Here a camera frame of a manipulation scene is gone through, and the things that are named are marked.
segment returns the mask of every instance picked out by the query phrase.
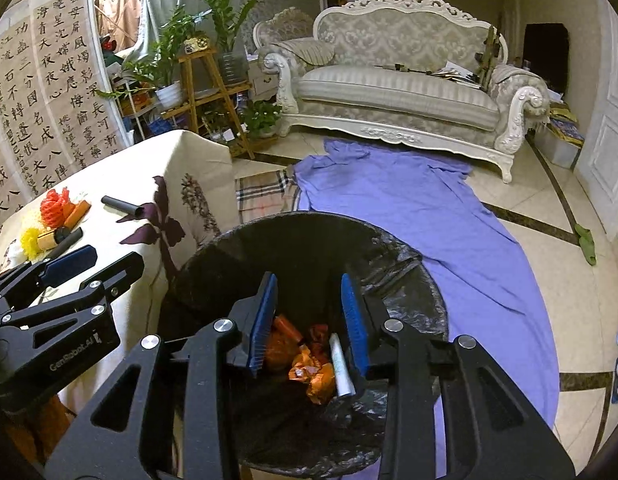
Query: black trash bag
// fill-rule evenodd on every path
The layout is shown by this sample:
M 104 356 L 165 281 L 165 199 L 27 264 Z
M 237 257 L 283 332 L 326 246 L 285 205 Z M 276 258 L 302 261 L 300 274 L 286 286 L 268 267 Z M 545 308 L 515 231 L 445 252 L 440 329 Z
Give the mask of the black trash bag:
M 191 336 L 227 316 L 270 270 L 278 277 L 276 312 L 307 335 L 311 325 L 328 324 L 351 358 L 340 303 L 345 265 L 365 293 L 382 298 L 391 317 L 447 339 L 445 304 L 418 251 L 371 224 L 317 212 L 259 219 L 202 246 L 172 284 L 159 333 L 167 340 Z M 299 478 L 332 478 L 371 465 L 383 445 L 387 381 L 360 385 L 354 399 L 318 406 L 305 384 L 285 374 L 263 370 L 255 380 L 233 374 L 231 425 L 241 463 Z M 437 381 L 432 389 L 437 397 Z

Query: purple cloth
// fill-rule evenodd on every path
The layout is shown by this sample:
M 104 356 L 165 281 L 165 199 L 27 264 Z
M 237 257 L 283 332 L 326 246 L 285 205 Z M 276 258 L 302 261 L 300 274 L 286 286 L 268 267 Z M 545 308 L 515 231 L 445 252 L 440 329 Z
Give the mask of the purple cloth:
M 464 182 L 471 166 L 345 140 L 327 140 L 325 149 L 295 165 L 300 208 L 370 222 L 419 250 L 447 305 L 450 340 L 477 338 L 553 426 L 560 386 L 545 303 L 518 242 Z M 443 476 L 440 400 L 435 416 Z M 350 477 L 377 472 L 378 463 Z

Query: calligraphy scroll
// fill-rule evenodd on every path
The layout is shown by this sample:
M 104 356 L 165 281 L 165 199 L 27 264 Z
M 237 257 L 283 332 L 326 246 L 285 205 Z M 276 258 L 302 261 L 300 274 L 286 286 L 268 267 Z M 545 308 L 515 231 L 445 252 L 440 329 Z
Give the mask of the calligraphy scroll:
M 1 20 L 0 29 L 9 21 L 0 30 L 0 226 L 124 148 L 115 108 L 95 92 L 104 85 L 87 6 L 25 0 Z

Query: white door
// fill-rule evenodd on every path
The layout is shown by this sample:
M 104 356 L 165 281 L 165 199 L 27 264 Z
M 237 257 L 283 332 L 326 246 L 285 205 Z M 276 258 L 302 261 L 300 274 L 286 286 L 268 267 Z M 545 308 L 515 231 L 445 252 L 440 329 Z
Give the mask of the white door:
M 598 0 L 602 59 L 598 97 L 576 177 L 612 239 L 618 231 L 618 15 L 608 0 Z

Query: green leaf on floor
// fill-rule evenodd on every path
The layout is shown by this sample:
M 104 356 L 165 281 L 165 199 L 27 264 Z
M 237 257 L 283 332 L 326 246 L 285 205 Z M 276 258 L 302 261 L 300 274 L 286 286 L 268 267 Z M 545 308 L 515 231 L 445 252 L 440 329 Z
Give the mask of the green leaf on floor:
M 585 229 L 580 224 L 576 224 L 574 230 L 578 235 L 578 243 L 582 249 L 582 254 L 585 255 L 587 263 L 593 267 L 596 265 L 596 246 L 593 242 L 592 232 L 589 229 Z

